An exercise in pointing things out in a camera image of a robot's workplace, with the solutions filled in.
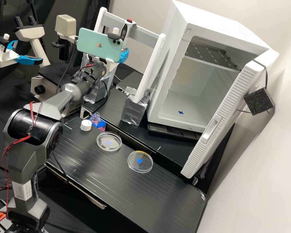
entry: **open door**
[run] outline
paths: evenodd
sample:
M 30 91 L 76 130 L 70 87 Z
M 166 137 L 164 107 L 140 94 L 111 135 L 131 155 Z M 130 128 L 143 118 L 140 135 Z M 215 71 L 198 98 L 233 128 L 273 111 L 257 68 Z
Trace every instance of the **open door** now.
M 278 52 L 269 49 L 255 60 L 265 65 L 269 70 L 278 56 Z M 264 72 L 264 67 L 254 61 L 245 65 L 192 150 L 181 174 L 191 178 L 209 160 L 238 117 L 240 112 L 236 110 L 242 109 L 244 106 L 244 95 L 254 88 L 256 80 Z

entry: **bottle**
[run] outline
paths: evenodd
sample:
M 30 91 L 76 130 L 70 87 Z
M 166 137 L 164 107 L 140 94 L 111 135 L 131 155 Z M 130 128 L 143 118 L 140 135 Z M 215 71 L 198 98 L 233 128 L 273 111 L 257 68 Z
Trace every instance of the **bottle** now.
M 106 123 L 100 119 L 99 112 L 95 112 L 91 117 L 90 121 L 92 122 L 92 126 L 98 128 L 100 131 L 106 131 Z

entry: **sticker label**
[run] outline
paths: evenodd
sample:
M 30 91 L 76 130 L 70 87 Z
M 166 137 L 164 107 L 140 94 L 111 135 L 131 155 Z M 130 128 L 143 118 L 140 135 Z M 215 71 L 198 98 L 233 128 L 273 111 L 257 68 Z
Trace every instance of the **sticker label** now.
M 27 201 L 29 198 L 32 197 L 31 181 L 28 181 L 25 184 L 19 184 L 12 181 L 12 187 L 15 198 Z

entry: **red and black wire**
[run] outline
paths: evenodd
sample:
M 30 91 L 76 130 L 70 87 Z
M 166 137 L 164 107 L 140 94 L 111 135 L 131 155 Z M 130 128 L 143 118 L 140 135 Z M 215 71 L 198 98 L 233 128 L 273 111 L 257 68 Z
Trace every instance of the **red and black wire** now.
M 41 102 L 40 107 L 39 107 L 39 110 L 38 110 L 38 112 L 36 114 L 36 118 L 34 118 L 33 103 L 35 103 L 35 101 L 30 102 L 29 105 L 30 105 L 30 115 L 31 115 L 31 119 L 32 119 L 32 125 L 33 125 L 33 127 L 35 127 L 36 126 L 36 122 L 37 122 L 37 118 L 38 118 L 38 114 L 39 114 L 39 112 L 41 111 L 41 108 L 42 108 L 42 102 Z M 23 141 L 26 141 L 30 137 L 31 137 L 31 135 L 28 134 L 24 138 L 15 140 L 10 145 L 8 145 L 7 147 L 5 147 L 4 150 L 3 150 L 3 152 L 2 152 L 2 155 L 1 155 L 2 166 L 3 166 L 3 169 L 4 169 L 4 171 L 6 173 L 6 176 L 7 176 L 7 185 L 6 185 L 6 203 L 7 204 L 8 204 L 8 200 L 9 200 L 9 187 L 11 186 L 11 184 L 10 184 L 10 176 L 9 176 L 9 173 L 8 173 L 6 167 L 5 167 L 5 164 L 4 164 L 4 155 L 8 152 L 9 149 L 11 149 L 12 146 L 14 146 L 14 145 L 16 145 L 18 143 L 21 143 Z M 6 205 L 6 218 L 9 219 L 7 206 L 8 205 Z

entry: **robotic arm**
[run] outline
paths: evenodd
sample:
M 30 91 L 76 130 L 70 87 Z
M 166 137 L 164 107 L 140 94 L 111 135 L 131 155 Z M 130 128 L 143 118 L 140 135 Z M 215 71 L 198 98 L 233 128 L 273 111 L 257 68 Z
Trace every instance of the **robotic arm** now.
M 3 134 L 5 144 L 10 145 L 16 139 L 29 139 L 15 144 L 8 151 L 9 175 L 12 181 L 14 197 L 8 204 L 8 216 L 12 226 L 7 232 L 41 232 L 49 216 L 50 209 L 39 198 L 37 169 L 50 158 L 59 143 L 63 132 L 62 113 L 69 104 L 73 104 L 86 95 L 105 75 L 105 63 L 93 63 L 91 75 L 73 77 L 71 83 L 61 87 L 61 92 L 42 103 L 32 105 L 38 113 L 35 126 L 32 124 L 29 104 L 15 111 L 9 118 Z

